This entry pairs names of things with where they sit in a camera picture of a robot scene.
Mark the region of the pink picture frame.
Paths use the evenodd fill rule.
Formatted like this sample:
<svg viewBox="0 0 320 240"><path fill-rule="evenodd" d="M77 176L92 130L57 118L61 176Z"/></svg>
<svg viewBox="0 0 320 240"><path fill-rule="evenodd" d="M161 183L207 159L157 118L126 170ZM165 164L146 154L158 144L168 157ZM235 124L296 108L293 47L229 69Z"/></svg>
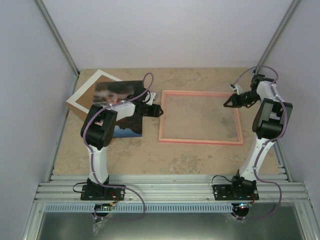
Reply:
<svg viewBox="0 0 320 240"><path fill-rule="evenodd" d="M212 92L212 91L192 91L192 90L162 90L161 93L161 107L165 110L166 97L172 96L200 96L200 97L217 97L229 98L232 94L230 92ZM237 141L230 140L204 140L204 139L182 139L182 138L165 138L165 114L159 120L159 134L158 141L161 143L177 143L177 144L200 144L200 145L225 145L225 146L242 146L244 144L241 120L239 110L233 109L235 118L235 126L237 132Z"/></svg>

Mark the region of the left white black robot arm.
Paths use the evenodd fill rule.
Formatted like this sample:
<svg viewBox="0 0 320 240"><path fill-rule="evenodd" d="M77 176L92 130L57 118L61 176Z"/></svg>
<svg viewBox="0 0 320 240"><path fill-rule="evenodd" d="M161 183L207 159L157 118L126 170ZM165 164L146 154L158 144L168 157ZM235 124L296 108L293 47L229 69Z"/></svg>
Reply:
<svg viewBox="0 0 320 240"><path fill-rule="evenodd" d="M158 118L163 115L159 104L153 104L154 97L147 88L139 88L119 102L103 101L89 109L80 135L89 154L90 173L80 191L80 199L123 200L125 185L110 184L107 170L107 151L111 143L116 122L134 114L142 117Z"/></svg>

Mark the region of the sunset landscape photo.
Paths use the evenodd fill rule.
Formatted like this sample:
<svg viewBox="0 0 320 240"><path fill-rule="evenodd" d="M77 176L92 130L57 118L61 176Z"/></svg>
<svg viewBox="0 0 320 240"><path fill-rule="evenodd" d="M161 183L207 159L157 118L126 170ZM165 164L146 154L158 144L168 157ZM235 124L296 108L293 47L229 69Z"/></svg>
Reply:
<svg viewBox="0 0 320 240"><path fill-rule="evenodd" d="M131 99L144 91L141 80L97 82L93 94L93 104L116 104ZM122 118L115 124L114 138L134 138L143 135L143 117L134 113Z"/></svg>

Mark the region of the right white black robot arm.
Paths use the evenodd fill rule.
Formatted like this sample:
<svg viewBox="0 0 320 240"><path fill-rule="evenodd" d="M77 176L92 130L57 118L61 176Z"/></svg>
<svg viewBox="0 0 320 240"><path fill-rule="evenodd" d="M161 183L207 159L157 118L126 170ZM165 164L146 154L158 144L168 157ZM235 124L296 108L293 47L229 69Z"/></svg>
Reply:
<svg viewBox="0 0 320 240"><path fill-rule="evenodd" d="M226 108L252 107L260 102L260 107L252 123L253 143L244 164L232 177L229 193L232 198L242 200L250 197L258 199L257 180L259 170L274 143L284 135L293 105L280 96L276 81L263 74L252 77L250 90L244 92L239 84L230 85L234 91L223 104Z"/></svg>

